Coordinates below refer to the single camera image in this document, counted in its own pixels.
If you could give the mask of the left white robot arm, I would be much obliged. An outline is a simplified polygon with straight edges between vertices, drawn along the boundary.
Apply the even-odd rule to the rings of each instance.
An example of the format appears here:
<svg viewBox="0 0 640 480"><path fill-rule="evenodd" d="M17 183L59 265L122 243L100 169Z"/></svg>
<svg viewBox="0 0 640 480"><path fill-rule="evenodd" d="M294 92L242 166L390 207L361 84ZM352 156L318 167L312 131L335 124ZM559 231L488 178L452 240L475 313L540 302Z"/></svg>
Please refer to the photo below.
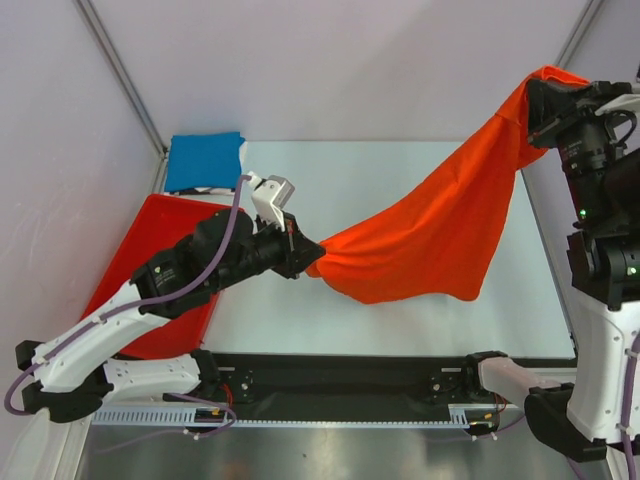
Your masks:
<svg viewBox="0 0 640 480"><path fill-rule="evenodd" d="M200 348L160 360L118 360L145 334L202 307L221 291L271 270L296 279L326 250L295 217L283 224L220 211L173 247L154 254L117 292L66 333L15 348L22 374L5 396L14 415L46 410L51 421L82 419L113 402L160 395L209 400L221 387L213 354Z"/></svg>

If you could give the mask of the orange t shirt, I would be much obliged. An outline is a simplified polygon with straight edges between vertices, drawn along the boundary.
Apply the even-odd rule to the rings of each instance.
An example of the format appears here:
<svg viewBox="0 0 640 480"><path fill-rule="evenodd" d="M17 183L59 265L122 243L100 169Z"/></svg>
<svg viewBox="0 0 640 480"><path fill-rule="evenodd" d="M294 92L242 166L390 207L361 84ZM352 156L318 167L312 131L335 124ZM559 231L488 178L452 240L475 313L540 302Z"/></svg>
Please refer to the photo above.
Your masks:
<svg viewBox="0 0 640 480"><path fill-rule="evenodd" d="M519 170L544 155L527 142L520 85L410 193L322 241L306 273L363 304L447 294L473 301L503 234Z"/></svg>

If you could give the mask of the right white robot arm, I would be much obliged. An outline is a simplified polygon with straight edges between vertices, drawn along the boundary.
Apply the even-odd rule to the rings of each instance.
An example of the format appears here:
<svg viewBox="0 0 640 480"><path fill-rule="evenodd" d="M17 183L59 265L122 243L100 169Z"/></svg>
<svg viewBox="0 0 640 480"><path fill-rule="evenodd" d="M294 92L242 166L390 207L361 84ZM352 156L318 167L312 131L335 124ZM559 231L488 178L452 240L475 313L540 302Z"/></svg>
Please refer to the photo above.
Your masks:
<svg viewBox="0 0 640 480"><path fill-rule="evenodd" d="M536 439L577 462L609 449L639 452L639 154L616 128L638 126L639 89L626 82L565 86L533 79L528 141L559 153L576 224L568 237L580 311L576 379L543 378L501 352L472 354L463 393L495 393L524 411Z"/></svg>

